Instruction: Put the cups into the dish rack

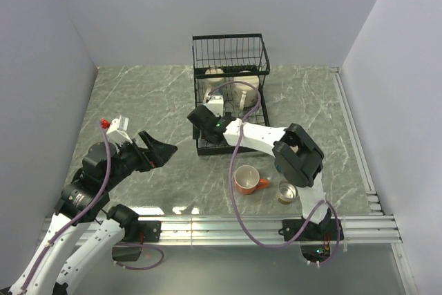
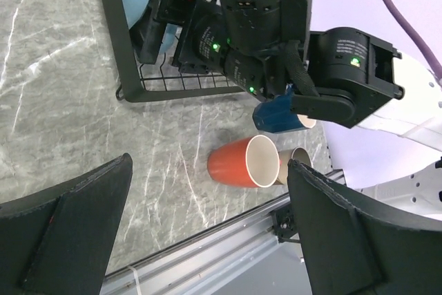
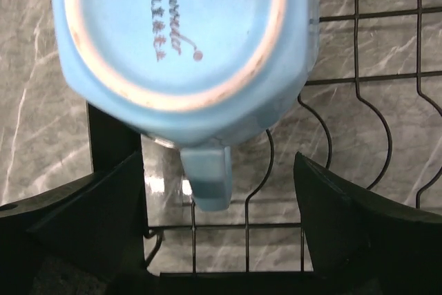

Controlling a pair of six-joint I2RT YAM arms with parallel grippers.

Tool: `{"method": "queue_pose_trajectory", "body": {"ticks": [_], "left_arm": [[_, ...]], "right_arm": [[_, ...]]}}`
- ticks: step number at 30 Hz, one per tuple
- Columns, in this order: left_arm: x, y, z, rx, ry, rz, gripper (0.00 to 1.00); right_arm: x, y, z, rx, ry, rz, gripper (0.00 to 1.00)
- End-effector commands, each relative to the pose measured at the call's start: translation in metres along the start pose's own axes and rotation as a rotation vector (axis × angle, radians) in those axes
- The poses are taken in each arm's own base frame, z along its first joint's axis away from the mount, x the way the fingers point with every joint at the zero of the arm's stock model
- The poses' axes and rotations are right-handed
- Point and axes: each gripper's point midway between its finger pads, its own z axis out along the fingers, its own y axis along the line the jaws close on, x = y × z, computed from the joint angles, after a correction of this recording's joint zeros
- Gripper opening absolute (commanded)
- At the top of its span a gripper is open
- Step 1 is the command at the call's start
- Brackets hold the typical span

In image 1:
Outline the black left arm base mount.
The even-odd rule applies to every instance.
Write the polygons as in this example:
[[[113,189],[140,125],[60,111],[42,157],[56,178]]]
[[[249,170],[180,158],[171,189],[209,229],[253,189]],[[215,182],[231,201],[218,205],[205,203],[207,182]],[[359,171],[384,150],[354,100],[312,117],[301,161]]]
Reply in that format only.
[[[162,223],[159,220],[138,220],[124,228],[122,242],[157,243],[160,240]]]

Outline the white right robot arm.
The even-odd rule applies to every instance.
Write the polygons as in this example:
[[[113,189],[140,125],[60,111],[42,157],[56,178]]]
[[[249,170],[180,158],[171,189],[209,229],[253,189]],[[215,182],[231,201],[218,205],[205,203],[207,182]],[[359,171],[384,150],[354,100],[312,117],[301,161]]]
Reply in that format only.
[[[327,233],[331,213],[322,184],[324,153],[301,125],[268,127],[232,115],[217,117],[203,105],[187,119],[212,144],[225,142],[274,157],[276,170],[298,191],[307,236],[319,239]]]

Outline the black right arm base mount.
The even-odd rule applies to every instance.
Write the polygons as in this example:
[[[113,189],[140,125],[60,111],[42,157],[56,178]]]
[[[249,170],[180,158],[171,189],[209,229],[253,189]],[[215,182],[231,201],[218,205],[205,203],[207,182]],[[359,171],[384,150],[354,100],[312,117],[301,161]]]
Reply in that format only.
[[[278,230],[278,234],[283,236],[284,241],[289,241],[300,230],[303,223],[303,219],[284,219],[282,221],[282,228]],[[334,218],[329,221],[322,221],[318,225],[309,222],[299,237],[297,237],[296,241],[318,242],[324,240],[344,240],[344,233],[340,220],[338,220],[338,225],[340,229],[337,229],[336,220]]]

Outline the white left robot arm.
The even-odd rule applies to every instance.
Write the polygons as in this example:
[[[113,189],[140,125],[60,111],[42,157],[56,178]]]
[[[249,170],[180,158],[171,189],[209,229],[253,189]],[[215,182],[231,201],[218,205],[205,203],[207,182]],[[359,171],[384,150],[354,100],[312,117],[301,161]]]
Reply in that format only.
[[[109,203],[109,193],[134,172],[163,167],[177,152],[142,131],[138,147],[125,131],[102,129],[103,142],[92,145],[72,182],[56,204],[49,228],[32,260],[2,294],[72,294],[93,264],[114,246],[148,247],[160,238],[159,221],[142,222],[131,208],[118,204],[106,212],[95,233],[77,241]]]

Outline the cream mug green interior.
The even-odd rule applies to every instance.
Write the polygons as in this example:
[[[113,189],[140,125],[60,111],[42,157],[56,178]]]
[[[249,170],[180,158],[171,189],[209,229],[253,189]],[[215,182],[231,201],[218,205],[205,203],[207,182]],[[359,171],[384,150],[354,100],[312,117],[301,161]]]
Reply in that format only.
[[[258,98],[256,89],[259,89],[260,79],[257,75],[247,75],[234,77],[233,99],[239,106],[239,111],[243,112],[246,108],[253,107]]]

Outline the orange mug white interior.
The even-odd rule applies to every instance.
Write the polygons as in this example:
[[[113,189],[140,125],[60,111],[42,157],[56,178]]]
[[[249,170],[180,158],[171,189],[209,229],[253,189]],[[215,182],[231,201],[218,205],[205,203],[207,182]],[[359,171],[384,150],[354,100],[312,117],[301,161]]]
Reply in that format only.
[[[268,179],[262,178],[258,170],[250,165],[238,167],[233,174],[233,179],[237,191],[242,195],[249,195],[258,189],[265,189],[269,186]]]

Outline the tall cream coral-pattern mug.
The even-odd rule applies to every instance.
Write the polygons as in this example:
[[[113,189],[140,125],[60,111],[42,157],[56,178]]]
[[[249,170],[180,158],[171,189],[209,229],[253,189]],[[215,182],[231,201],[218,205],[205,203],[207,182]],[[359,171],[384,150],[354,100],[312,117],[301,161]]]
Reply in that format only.
[[[217,74],[224,74],[224,71],[218,67],[209,68],[205,71],[205,75],[208,75],[209,77],[206,78],[204,81],[206,86],[206,91],[204,93],[204,102],[210,100],[211,91],[213,91],[214,95],[224,95],[223,88],[215,89],[217,86],[224,83],[223,77],[212,77],[212,75]]]

